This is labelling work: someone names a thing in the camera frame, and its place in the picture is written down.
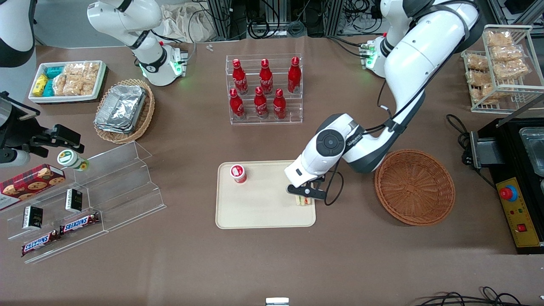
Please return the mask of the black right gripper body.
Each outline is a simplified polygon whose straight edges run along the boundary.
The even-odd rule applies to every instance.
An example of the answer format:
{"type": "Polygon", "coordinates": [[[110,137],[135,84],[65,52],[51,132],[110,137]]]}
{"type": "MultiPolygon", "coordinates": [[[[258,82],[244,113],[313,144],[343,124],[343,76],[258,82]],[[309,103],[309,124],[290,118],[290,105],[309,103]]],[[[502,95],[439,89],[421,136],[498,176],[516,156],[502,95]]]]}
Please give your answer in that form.
{"type": "Polygon", "coordinates": [[[22,104],[11,99],[4,91],[1,93],[1,150],[21,150],[33,153],[32,139],[43,132],[43,127],[35,117],[27,118],[22,104]]]}

